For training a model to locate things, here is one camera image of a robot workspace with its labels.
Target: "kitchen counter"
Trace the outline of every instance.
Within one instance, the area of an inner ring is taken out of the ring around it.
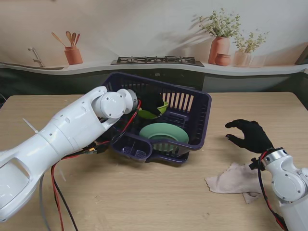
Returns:
[[[211,93],[212,107],[205,144],[191,152],[183,166],[138,163],[107,150],[61,161],[55,171],[58,185],[83,231],[281,231],[263,198],[245,204],[242,194],[210,192],[204,178],[221,174],[233,162],[250,163],[257,154],[238,148],[227,133],[243,136],[224,125],[234,119],[256,120],[275,147],[283,146],[294,164],[308,166],[308,112],[291,93]],[[13,148],[42,129],[50,118],[80,95],[12,96],[0,110],[1,150]],[[61,178],[59,167],[66,181]],[[270,173],[262,173],[275,211]],[[39,193],[0,230],[45,230],[39,211]],[[50,171],[43,199],[51,230],[59,231]],[[74,228],[61,204],[65,230]]]
[[[77,65],[64,66],[61,70],[43,70],[34,67],[24,67],[9,64],[0,64],[0,68],[10,68],[34,73],[49,75],[74,75],[105,70],[124,70],[124,69],[182,69],[188,71],[202,72],[224,76],[256,76],[256,75],[286,75],[297,72],[304,72],[308,64],[289,65],[289,66],[263,66],[263,67],[234,67],[218,66],[203,63],[204,67],[185,65],[185,64],[121,64],[110,65],[111,61],[91,62]]]

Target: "green plate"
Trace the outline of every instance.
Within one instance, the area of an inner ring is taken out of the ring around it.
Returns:
[[[170,139],[182,143],[188,143],[188,135],[183,129],[166,123],[155,123],[145,126],[141,129],[139,135],[150,140]],[[167,151],[168,147],[164,145],[164,148],[162,148],[161,144],[155,144],[154,149]]]
[[[164,106],[158,107],[157,109],[161,114],[165,113],[168,107],[168,102],[164,102]],[[138,111],[138,115],[144,119],[156,119],[157,116],[152,114],[151,112],[142,110],[141,108]]]

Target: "stove burner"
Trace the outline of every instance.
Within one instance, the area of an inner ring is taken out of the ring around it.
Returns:
[[[195,66],[203,66],[200,61],[196,61],[193,57],[181,56],[119,57],[117,60],[113,60],[111,64],[188,64]]]

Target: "backdrop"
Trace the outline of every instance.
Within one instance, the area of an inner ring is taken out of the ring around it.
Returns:
[[[213,37],[198,17],[224,8],[238,13],[241,29],[269,32],[253,62],[292,65],[308,41],[307,0],[0,0],[0,62],[37,65],[35,47],[46,66],[64,65],[66,31],[80,33],[83,61],[118,56],[190,55],[207,62]],[[232,44],[229,54],[234,55]]]

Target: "kitchen wallpaper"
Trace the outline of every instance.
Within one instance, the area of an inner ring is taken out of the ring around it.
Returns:
[[[0,21],[0,62],[28,66],[32,48],[50,67],[155,55],[294,65],[308,42],[307,0],[0,0]]]

